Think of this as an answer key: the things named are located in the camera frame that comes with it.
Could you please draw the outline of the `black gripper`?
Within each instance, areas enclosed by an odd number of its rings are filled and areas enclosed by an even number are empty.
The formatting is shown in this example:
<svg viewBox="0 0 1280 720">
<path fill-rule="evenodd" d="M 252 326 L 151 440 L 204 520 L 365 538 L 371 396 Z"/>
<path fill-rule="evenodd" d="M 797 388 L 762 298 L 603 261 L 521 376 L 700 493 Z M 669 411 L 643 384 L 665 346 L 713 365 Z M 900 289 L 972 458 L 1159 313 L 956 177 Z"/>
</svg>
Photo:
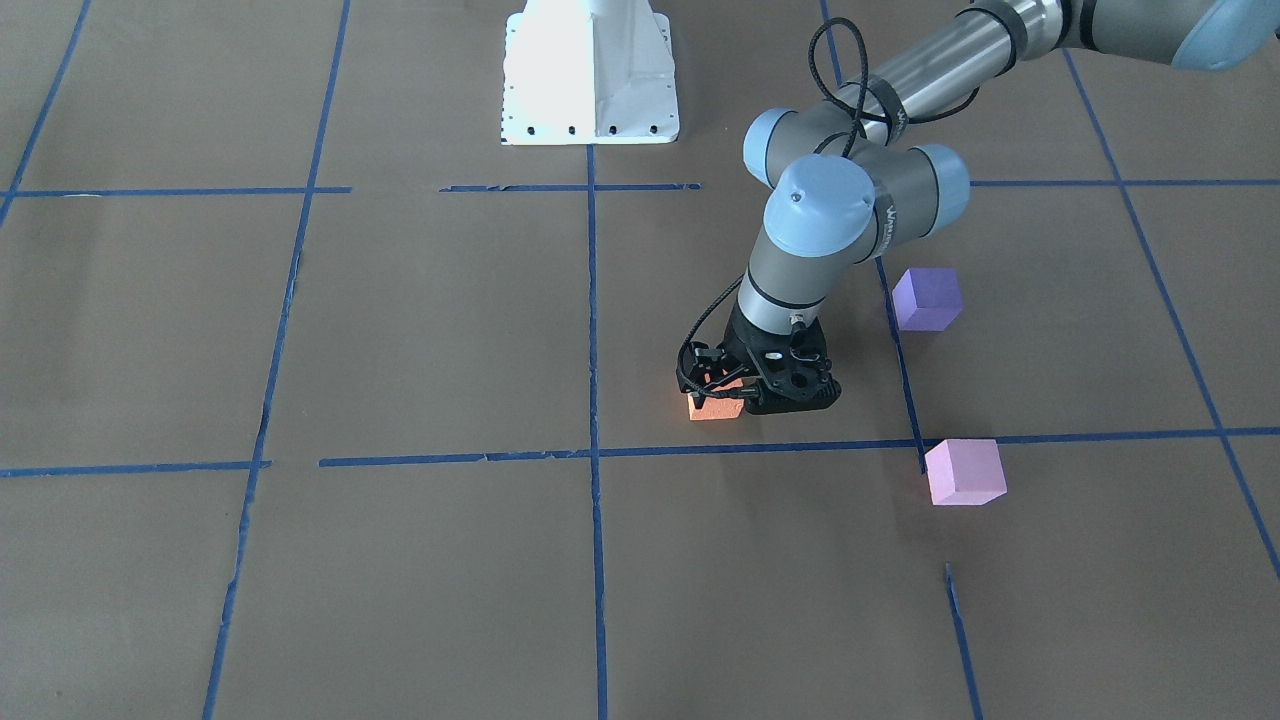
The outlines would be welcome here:
<svg viewBox="0 0 1280 720">
<path fill-rule="evenodd" d="M 708 400 L 742 400 L 740 386 L 730 386 L 745 375 L 765 383 L 788 383 L 796 373 L 794 341 L 801 322 L 794 316 L 781 334 L 753 324 L 739 304 L 733 305 L 722 346 L 684 342 L 678 350 L 678 388 L 694 405 Z"/>
</svg>

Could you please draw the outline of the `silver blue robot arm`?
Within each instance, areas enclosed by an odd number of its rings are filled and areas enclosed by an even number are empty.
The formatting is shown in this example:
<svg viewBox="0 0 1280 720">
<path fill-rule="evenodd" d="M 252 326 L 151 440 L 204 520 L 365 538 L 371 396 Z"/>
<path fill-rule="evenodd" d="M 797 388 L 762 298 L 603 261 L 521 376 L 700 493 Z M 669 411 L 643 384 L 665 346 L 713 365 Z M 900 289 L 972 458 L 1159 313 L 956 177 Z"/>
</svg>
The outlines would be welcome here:
<svg viewBox="0 0 1280 720">
<path fill-rule="evenodd" d="M 762 113 L 742 161 L 771 196 L 733 300 L 723 340 L 687 334 L 676 378 L 691 414 L 730 416 L 815 411 L 841 393 L 819 314 L 846 269 L 955 223 L 972 196 L 964 160 L 942 145 L 897 149 L 914 126 L 965 109 L 980 86 L 1020 61 L 1062 47 L 1220 72 L 1277 33 L 1275 1 L 972 1 L 946 26 L 869 67 L 865 40 L 842 17 L 812 36 L 852 35 L 859 74 L 837 88 L 817 68 L 822 100 L 805 111 Z"/>
</svg>

